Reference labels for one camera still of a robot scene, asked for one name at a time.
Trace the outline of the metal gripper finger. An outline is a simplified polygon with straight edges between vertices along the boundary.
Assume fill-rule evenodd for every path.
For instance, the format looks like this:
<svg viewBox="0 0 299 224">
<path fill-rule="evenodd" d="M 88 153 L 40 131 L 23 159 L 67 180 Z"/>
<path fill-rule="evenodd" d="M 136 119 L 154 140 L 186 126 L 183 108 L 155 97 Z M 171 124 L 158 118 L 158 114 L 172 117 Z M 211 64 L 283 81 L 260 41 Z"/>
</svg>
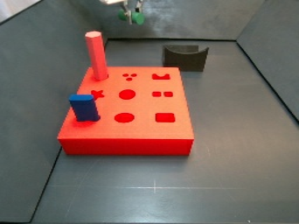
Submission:
<svg viewBox="0 0 299 224">
<path fill-rule="evenodd" d="M 136 0 L 135 12 L 143 12 L 143 0 Z"/>
</svg>

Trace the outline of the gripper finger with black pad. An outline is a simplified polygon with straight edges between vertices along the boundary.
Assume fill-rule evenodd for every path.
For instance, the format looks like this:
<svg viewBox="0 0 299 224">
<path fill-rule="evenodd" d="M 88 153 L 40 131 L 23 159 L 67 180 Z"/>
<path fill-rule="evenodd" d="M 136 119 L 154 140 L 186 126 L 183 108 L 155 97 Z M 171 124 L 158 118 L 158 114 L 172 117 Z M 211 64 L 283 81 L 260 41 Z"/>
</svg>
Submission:
<svg viewBox="0 0 299 224">
<path fill-rule="evenodd" d="M 131 18 L 132 13 L 131 13 L 131 10 L 128 9 L 128 0 L 126 0 L 124 3 L 123 3 L 123 10 L 124 10 L 124 13 L 126 13 L 128 23 L 132 24 L 132 18 Z"/>
</svg>

